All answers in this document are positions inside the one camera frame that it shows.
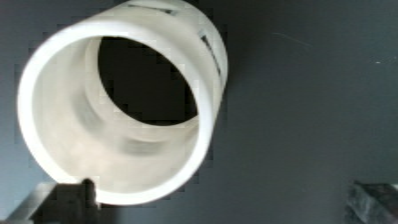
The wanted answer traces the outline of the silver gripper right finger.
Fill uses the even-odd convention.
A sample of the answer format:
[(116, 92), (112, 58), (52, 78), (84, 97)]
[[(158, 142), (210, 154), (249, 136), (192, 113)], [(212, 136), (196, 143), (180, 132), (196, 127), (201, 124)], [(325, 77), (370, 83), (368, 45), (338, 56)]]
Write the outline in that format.
[(391, 184), (352, 184), (345, 224), (398, 224), (398, 188)]

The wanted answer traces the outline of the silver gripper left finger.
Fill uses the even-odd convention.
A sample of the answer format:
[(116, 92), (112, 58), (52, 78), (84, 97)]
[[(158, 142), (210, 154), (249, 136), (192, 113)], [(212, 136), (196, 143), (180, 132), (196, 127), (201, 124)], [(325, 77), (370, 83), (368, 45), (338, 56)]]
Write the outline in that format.
[(41, 183), (0, 224), (98, 224), (94, 182)]

